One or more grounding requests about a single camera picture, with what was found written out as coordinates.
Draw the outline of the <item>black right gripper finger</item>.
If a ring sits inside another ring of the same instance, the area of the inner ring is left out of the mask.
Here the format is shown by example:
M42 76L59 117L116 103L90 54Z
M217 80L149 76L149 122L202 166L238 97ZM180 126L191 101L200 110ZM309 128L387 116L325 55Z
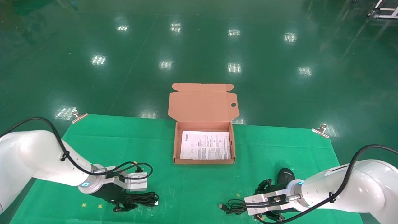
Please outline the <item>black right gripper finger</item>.
M275 190L274 190L274 187L272 184L272 179L267 179L267 180L263 180L262 182L260 182L257 189L255 190L255 195L256 194L267 194L267 193L270 193L273 191L275 191Z
M254 215L254 219L260 223L280 223L285 220L284 216L280 212L265 212Z

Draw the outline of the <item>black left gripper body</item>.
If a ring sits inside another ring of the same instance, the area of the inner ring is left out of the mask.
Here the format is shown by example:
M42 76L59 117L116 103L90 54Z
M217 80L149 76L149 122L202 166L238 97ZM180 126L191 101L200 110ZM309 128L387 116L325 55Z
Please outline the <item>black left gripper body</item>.
M127 191L114 183L104 184L93 193L94 197L108 203L123 203L126 200L126 195Z

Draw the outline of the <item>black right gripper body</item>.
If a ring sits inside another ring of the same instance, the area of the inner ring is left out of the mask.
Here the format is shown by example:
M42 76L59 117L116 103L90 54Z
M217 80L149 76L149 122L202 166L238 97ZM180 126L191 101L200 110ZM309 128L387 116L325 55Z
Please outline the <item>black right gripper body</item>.
M291 195L292 192L292 181L290 182L285 182L285 183L280 183L276 185L268 185L267 186L267 193L270 193L272 195Z

